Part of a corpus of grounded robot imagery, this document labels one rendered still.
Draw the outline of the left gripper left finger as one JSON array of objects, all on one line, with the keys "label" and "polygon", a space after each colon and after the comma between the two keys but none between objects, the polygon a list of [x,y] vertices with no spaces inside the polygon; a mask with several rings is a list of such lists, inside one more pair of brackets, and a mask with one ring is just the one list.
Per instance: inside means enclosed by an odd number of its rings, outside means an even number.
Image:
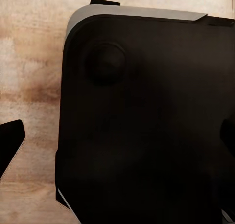
[{"label": "left gripper left finger", "polygon": [[21,119],[0,125],[0,178],[24,141],[25,131]]}]

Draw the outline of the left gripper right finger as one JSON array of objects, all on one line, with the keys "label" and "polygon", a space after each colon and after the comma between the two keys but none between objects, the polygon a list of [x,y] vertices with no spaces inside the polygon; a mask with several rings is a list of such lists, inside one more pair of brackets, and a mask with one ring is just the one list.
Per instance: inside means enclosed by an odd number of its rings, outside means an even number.
[{"label": "left gripper right finger", "polygon": [[235,159],[235,121],[224,119],[219,136]]}]

